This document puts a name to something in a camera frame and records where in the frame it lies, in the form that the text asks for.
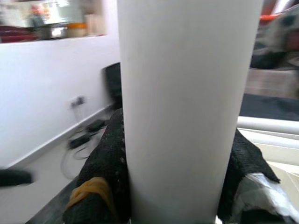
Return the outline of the small steel pot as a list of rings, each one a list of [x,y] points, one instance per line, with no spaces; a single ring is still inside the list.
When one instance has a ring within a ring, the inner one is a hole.
[[[40,31],[42,40],[63,39],[67,35],[67,23],[46,24]]]

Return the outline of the shiny black bag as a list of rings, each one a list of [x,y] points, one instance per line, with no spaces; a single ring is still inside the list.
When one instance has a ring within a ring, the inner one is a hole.
[[[250,68],[277,68],[292,52],[299,52],[299,4],[259,29]]]

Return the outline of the black power strip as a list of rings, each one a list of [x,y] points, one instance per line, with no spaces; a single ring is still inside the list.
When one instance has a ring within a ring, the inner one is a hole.
[[[68,148],[69,149],[76,149],[80,147],[81,145],[84,145],[85,143],[89,142],[91,137],[88,134],[81,135],[75,139],[71,139],[68,141]]]

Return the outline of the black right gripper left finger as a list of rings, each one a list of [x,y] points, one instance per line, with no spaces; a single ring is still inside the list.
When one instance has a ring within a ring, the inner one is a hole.
[[[131,216],[130,187],[125,149],[123,109],[111,116],[104,134],[81,169],[75,188],[93,177],[109,184],[118,219],[97,194],[90,194],[63,214],[64,224],[127,224]]]

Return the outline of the dark red pot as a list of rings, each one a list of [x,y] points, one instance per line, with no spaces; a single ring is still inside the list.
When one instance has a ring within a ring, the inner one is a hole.
[[[28,42],[37,39],[37,35],[26,28],[0,25],[1,43]]]

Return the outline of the beige tub orange lid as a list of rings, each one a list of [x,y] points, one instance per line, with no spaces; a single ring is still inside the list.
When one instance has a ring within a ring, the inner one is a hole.
[[[86,23],[83,22],[68,23],[67,37],[68,38],[84,37],[87,34],[86,28],[87,28]]]

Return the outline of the yellow rubber band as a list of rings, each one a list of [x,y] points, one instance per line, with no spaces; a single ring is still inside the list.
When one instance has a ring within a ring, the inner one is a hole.
[[[79,187],[75,188],[71,192],[70,199],[66,205],[66,209],[69,209],[73,205],[81,202],[90,194],[97,194],[103,199],[109,211],[112,213],[115,219],[118,219],[118,214],[114,204],[112,190],[108,182],[103,177],[93,177],[90,180],[84,182]]]

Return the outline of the beige cloth covered table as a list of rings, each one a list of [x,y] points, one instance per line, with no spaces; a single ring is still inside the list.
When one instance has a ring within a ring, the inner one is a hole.
[[[245,93],[299,99],[299,77],[294,70],[249,69]]]

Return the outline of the white wall socket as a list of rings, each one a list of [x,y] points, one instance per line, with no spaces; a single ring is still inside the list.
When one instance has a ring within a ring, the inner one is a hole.
[[[85,103],[85,97],[84,96],[77,96],[70,99],[70,107],[74,108],[79,105],[83,105]]]

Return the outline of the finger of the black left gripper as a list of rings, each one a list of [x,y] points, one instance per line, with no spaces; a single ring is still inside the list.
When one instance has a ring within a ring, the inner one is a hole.
[[[0,169],[0,187],[13,187],[33,182],[32,174],[25,170]]]

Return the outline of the orange plastic bin lid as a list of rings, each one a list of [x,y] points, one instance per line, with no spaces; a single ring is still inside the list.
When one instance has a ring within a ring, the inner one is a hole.
[[[261,15],[260,20],[261,21],[271,21],[279,16],[280,16],[280,14]]]

